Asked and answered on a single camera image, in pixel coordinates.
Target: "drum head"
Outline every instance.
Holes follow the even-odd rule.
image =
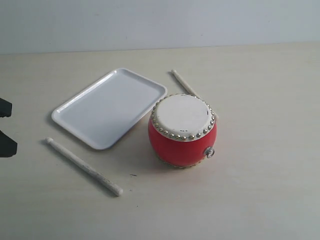
[[[213,128],[214,115],[202,100],[187,94],[176,94],[162,100],[154,109],[152,122],[168,137],[196,140]]]

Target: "tray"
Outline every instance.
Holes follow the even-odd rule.
[[[165,95],[165,86],[118,68],[56,108],[51,116],[93,149],[105,150]]]

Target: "wall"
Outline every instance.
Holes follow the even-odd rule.
[[[1,0],[0,54],[320,40],[318,0]]]

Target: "drumstick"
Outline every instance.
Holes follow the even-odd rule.
[[[172,69],[171,73],[174,75],[175,79],[182,85],[182,87],[186,90],[188,94],[196,96],[199,99],[201,98],[176,70]],[[219,119],[219,116],[215,112],[214,116],[216,120]]]
[[[71,162],[89,174],[92,178],[100,182],[103,186],[107,187],[110,191],[112,191],[118,197],[122,195],[124,190],[116,185],[115,183],[106,179],[101,173],[97,172],[93,167],[89,166],[85,161],[74,155],[71,151],[55,142],[51,137],[47,137],[45,141],[52,146],[55,150],[61,153],[63,156],[68,158]]]

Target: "white table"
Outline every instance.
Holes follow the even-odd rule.
[[[214,157],[186,170],[162,164],[149,144],[149,114],[105,151],[51,121],[54,108],[119,67],[168,94],[183,90],[167,72],[184,76],[220,117]],[[0,97],[13,113],[0,129],[18,142],[17,155],[0,159],[1,239],[318,239],[319,91],[319,42],[1,55]],[[100,187],[45,137],[124,195]]]

